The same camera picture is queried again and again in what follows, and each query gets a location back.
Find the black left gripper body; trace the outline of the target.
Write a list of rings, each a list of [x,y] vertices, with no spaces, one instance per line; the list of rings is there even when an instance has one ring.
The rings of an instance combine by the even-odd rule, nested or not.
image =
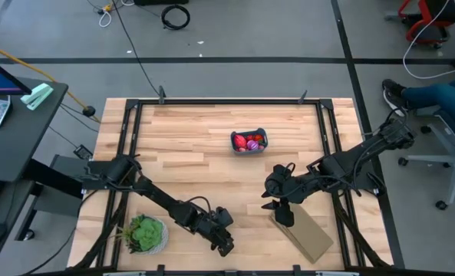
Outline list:
[[[199,233],[209,241],[230,241],[232,236],[226,229],[233,223],[233,218],[227,209],[217,207],[210,215],[202,218]]]

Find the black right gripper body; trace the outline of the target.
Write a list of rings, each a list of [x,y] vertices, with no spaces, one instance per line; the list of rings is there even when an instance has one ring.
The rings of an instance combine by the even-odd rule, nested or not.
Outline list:
[[[271,202],[277,202],[278,208],[275,212],[275,220],[286,227],[294,225],[294,215],[290,209],[290,203],[301,204],[305,199],[308,180],[308,174],[293,176],[295,169],[294,163],[287,166],[275,165],[272,173],[265,180],[265,190],[272,192]]]

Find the blue plastic tupperware container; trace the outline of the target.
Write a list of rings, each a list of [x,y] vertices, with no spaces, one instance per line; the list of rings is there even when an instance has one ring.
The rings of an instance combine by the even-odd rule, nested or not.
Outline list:
[[[266,131],[263,128],[258,128],[257,130],[251,130],[251,131],[246,131],[246,132],[236,132],[236,131],[234,131],[234,132],[232,132],[230,134],[230,142],[231,142],[232,150],[233,150],[233,152],[236,155],[239,155],[239,156],[253,155],[253,154],[262,153],[265,150],[265,149],[263,149],[263,150],[258,149],[258,150],[249,151],[249,150],[246,149],[245,152],[240,152],[239,149],[237,149],[235,147],[234,142],[232,141],[232,138],[236,134],[242,135],[245,138],[248,135],[253,135],[254,136],[256,134],[261,134],[264,137],[264,143],[259,143],[259,145],[263,145],[265,147],[265,149],[268,147],[269,141],[268,141],[267,133],[266,133]]]

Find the tan folded cardboard sheet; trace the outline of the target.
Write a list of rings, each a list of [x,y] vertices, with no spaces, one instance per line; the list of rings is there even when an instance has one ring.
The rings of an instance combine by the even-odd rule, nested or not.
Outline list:
[[[290,209],[294,215],[292,227],[286,227],[277,222],[274,211],[269,218],[302,255],[315,264],[334,242],[300,205],[290,204]]]

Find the person's shoe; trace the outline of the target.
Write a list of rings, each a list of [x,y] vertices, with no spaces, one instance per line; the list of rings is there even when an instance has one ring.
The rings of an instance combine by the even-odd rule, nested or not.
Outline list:
[[[405,87],[391,79],[384,79],[381,82],[383,97],[387,105],[400,117],[404,116],[407,110],[407,101],[402,97]]]

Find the black power adapter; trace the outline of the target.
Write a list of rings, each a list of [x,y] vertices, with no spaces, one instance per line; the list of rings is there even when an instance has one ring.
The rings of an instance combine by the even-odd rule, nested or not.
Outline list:
[[[78,146],[74,151],[74,155],[77,156],[79,159],[84,160],[91,160],[93,158],[93,153],[86,148],[84,145]]]

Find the person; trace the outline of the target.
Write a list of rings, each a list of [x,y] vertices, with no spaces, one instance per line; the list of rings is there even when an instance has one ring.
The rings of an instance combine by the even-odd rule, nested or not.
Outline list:
[[[411,109],[438,105],[455,122],[455,80],[448,84],[405,88],[401,96],[407,102],[407,107]]]

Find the dark grey desk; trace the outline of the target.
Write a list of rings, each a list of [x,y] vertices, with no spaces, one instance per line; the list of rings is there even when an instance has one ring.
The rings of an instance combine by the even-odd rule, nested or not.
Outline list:
[[[29,110],[19,96],[0,100],[0,106],[13,108],[11,116],[0,119],[0,182],[15,183],[27,179],[80,199],[80,182],[33,159],[35,150],[68,92],[67,84],[48,82],[47,85],[53,93],[36,110]]]

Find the mint green stapler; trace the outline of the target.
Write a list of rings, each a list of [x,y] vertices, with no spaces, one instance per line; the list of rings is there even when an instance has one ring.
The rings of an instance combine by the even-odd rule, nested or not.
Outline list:
[[[42,83],[33,88],[29,95],[22,96],[20,100],[29,110],[36,110],[53,91],[50,85]]]

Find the red and black cart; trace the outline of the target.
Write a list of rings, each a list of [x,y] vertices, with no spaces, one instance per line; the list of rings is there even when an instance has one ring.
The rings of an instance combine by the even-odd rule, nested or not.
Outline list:
[[[385,21],[399,21],[407,27],[405,38],[413,47],[428,44],[440,49],[450,39],[448,28],[455,24],[454,0],[404,0]]]

